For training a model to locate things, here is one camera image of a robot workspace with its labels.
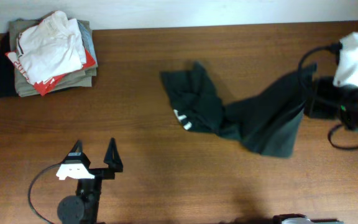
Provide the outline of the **dark green t-shirt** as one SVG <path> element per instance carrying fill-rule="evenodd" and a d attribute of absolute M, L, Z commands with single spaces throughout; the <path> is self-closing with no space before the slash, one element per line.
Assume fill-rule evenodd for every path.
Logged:
<path fill-rule="evenodd" d="M 300 81 L 311 83 L 316 64 L 280 77 L 250 98 L 223 104 L 204 66 L 161 72 L 170 106 L 184 130 L 240 142 L 250 152 L 289 158 L 303 119 L 306 96 Z"/>

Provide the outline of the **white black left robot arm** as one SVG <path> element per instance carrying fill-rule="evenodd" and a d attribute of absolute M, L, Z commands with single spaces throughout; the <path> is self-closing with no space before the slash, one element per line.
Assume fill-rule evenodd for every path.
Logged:
<path fill-rule="evenodd" d="M 91 161 L 83 152 L 82 141 L 78 140 L 65 156 L 56 173 L 59 180 L 66 178 L 77 181 L 74 195 L 69 195 L 58 204 L 57 215 L 63 224 L 95 224 L 98 222 L 99 201 L 104 180 L 115 179 L 123 171 L 123 163 L 116 147 L 116 140 L 109 142 L 103 168 L 91 168 Z"/>

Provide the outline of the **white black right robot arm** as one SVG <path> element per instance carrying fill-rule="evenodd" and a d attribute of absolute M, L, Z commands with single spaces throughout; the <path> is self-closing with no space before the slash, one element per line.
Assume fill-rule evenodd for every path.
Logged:
<path fill-rule="evenodd" d="M 303 64 L 308 57 L 320 51 L 336 56 L 336 74 L 307 83 L 302 80 Z M 306 115 L 340 120 L 340 124 L 328 132 L 329 143 L 342 151 L 358 151 L 358 146 L 340 146 L 333 142 L 334 133 L 341 128 L 358 130 L 358 40 L 341 40 L 308 51 L 299 61 L 297 74 L 300 87 L 306 94 Z"/>

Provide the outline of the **olive grey folded garment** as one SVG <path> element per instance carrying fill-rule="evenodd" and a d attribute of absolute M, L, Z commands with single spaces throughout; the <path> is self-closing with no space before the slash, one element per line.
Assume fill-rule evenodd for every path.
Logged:
<path fill-rule="evenodd" d="M 23 19 L 9 22 L 8 31 L 11 50 L 15 51 L 16 49 L 16 39 L 19 33 L 29 27 L 37 25 L 39 22 L 40 20 Z M 95 77 L 97 75 L 96 68 L 98 67 L 98 61 L 94 50 L 94 43 L 92 37 L 93 31 L 90 28 L 90 22 L 78 20 L 78 26 L 81 32 L 83 46 L 93 57 L 96 62 L 96 65 L 93 65 L 92 67 L 86 68 L 79 72 L 73 72 L 69 73 L 68 75 L 65 75 L 62 80 L 55 85 L 55 88 L 52 90 L 52 92 L 78 86 L 91 87 L 92 77 Z M 39 95 L 39 92 L 36 91 L 35 88 L 25 80 L 25 77 L 16 68 L 14 69 L 14 90 L 20 97 Z"/>

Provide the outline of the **black folded garment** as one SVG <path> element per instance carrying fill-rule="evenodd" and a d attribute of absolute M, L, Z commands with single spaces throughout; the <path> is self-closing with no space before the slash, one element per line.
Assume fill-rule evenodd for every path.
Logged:
<path fill-rule="evenodd" d="M 0 98 L 18 96 L 14 85 L 14 66 L 5 53 L 11 51 L 9 33 L 0 40 Z"/>

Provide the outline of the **blue denim folded garment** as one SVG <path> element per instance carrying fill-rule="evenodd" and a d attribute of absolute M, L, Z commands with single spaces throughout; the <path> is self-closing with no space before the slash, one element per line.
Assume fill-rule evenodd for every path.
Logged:
<path fill-rule="evenodd" d="M 83 41 L 84 48 L 90 53 L 94 61 L 96 62 L 96 65 L 98 64 L 96 52 L 94 49 L 94 43 L 93 43 L 93 31 L 90 28 L 90 22 L 89 21 L 77 21 L 78 27 L 81 33 L 81 38 Z"/>

